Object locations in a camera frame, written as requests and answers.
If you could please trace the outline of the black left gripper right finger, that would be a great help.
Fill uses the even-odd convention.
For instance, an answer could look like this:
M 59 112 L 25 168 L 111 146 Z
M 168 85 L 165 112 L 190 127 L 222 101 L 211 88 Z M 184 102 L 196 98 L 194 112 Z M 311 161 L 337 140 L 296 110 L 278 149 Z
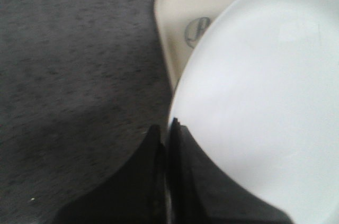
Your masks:
M 167 138 L 167 189 L 170 223 L 290 223 L 226 175 L 178 119 Z

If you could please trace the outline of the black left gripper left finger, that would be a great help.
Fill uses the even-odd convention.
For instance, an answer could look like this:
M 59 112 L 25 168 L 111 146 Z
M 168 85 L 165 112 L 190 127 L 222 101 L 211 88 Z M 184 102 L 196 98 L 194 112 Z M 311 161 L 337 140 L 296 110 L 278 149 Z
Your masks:
M 53 223 L 166 223 L 164 166 L 160 127 L 152 125 L 114 175 L 62 207 Z

